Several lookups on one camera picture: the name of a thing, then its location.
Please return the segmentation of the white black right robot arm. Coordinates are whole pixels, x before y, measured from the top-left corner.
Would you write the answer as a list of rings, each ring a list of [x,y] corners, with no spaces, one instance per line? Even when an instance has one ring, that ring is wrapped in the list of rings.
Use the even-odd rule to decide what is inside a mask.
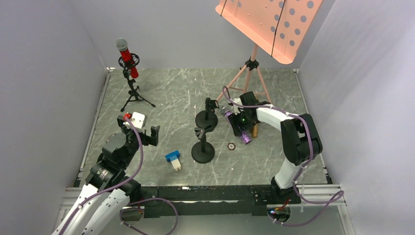
[[[285,160],[272,178],[274,190],[292,189],[308,164],[323,151],[319,133],[310,114],[293,114],[268,101],[258,101],[253,92],[239,98],[227,98],[235,108],[230,122],[235,130],[247,130],[258,123],[268,124],[281,132]]]

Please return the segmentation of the black tripod shock mount stand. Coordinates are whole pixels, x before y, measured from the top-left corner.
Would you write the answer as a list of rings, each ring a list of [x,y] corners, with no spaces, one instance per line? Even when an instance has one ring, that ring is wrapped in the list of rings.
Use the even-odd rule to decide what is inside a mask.
[[[151,103],[150,101],[148,101],[147,99],[145,99],[144,97],[142,97],[139,94],[139,86],[134,87],[134,83],[136,81],[132,77],[132,68],[139,64],[140,58],[135,53],[131,53],[131,57],[132,57],[132,59],[129,62],[125,62],[123,60],[122,56],[120,56],[120,58],[118,59],[119,65],[123,68],[123,71],[122,71],[123,72],[123,76],[124,76],[124,78],[127,79],[127,84],[128,84],[128,86],[130,88],[130,90],[128,91],[129,98],[125,102],[124,106],[120,109],[121,112],[124,112],[125,107],[130,102],[145,101],[145,102],[149,103],[152,107],[156,107],[155,104]]]

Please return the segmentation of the purple glitter microphone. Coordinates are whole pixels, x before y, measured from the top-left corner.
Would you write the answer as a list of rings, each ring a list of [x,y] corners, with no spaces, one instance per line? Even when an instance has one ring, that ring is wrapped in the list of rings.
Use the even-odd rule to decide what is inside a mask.
[[[236,115],[233,112],[233,108],[230,106],[221,106],[219,109],[221,114],[227,119],[228,123],[232,127],[234,135],[239,137],[244,144],[249,144],[251,142],[251,138],[245,131],[241,130],[237,124]]]

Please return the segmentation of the black round-base fork mic stand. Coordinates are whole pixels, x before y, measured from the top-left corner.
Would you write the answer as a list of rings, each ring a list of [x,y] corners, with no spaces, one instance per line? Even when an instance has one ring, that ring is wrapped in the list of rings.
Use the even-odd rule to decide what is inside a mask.
[[[191,156],[195,162],[206,164],[212,161],[215,155],[215,150],[212,144],[207,142],[206,133],[212,132],[215,126],[208,125],[205,128],[196,127],[194,132],[199,142],[195,143],[191,150]]]

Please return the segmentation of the red glitter microphone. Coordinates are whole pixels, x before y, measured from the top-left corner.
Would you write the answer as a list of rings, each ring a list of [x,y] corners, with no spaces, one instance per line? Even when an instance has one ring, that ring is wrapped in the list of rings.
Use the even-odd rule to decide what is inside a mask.
[[[139,73],[136,66],[140,62],[139,56],[129,51],[128,43],[124,38],[118,38],[115,45],[121,54],[122,63],[120,63],[120,65],[131,72],[131,77],[133,79],[138,78]]]

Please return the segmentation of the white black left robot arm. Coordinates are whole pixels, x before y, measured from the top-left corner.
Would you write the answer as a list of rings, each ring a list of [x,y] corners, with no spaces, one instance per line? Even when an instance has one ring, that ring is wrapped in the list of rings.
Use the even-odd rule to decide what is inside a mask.
[[[143,155],[144,146],[158,145],[160,127],[151,126],[147,135],[146,120],[138,112],[117,117],[121,131],[108,136],[79,196],[53,234],[97,235],[117,212],[141,198],[140,183],[125,170],[137,151]]]

